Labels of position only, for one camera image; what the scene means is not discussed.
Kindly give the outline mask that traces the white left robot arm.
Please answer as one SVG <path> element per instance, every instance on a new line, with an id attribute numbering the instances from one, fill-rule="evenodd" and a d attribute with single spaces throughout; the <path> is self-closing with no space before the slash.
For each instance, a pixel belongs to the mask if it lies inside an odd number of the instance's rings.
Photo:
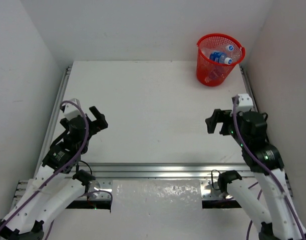
<path id="1" fill-rule="evenodd" d="M 45 229 L 75 199 L 95 192 L 95 176 L 78 167 L 88 150 L 91 137 L 106 129 L 105 116 L 95 106 L 95 117 L 72 109 L 66 103 L 61 110 L 62 132 L 50 145 L 39 170 L 14 208 L 0 219 L 0 237 L 6 240 L 41 240 Z"/>

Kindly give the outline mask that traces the blue label bottle Chinese text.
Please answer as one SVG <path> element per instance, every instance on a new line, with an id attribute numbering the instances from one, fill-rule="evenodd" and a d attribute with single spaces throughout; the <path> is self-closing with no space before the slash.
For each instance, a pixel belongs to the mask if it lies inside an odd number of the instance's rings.
<path id="1" fill-rule="evenodd" d="M 214 61 L 216 63 L 225 64 L 225 65 L 231 65 L 232 59 L 228 57 L 228 55 L 225 52 L 219 52 L 219 51 L 213 51 L 209 59 L 211 61 Z"/>

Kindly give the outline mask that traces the blue label bottle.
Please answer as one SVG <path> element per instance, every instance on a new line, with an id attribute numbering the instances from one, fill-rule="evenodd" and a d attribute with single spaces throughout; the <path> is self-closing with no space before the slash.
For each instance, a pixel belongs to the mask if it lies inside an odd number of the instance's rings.
<path id="1" fill-rule="evenodd" d="M 205 82 L 213 82 L 219 80 L 223 76 L 223 69 L 220 67 L 214 67 L 212 70 L 207 72 Z"/>
<path id="2" fill-rule="evenodd" d="M 224 50 L 229 58 L 231 58 L 234 62 L 238 61 L 241 57 L 240 49 L 235 48 L 234 45 L 226 45 Z"/>

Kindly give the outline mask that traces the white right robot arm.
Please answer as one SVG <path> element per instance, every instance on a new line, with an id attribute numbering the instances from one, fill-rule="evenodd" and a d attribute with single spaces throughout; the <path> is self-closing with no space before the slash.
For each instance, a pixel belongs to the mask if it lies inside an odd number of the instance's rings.
<path id="1" fill-rule="evenodd" d="M 284 164 L 278 149 L 267 141 L 267 114 L 215 109 L 205 120 L 212 134 L 218 123 L 220 134 L 230 135 L 240 145 L 242 157 L 261 187 L 266 206 L 251 193 L 241 175 L 230 170 L 218 176 L 218 189 L 231 195 L 255 225 L 262 240 L 306 240 L 287 189 Z"/>

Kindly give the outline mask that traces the clear unlabelled bottle white cap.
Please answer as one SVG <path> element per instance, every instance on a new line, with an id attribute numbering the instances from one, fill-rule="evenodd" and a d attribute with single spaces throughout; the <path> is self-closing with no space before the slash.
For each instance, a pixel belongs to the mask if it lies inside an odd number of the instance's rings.
<path id="1" fill-rule="evenodd" d="M 202 48 L 201 49 L 201 52 L 207 57 L 207 58 L 210 58 L 210 55 L 215 53 L 215 52 L 223 52 L 225 53 L 226 52 L 226 46 L 223 45 L 223 46 L 217 46 L 215 48 Z"/>

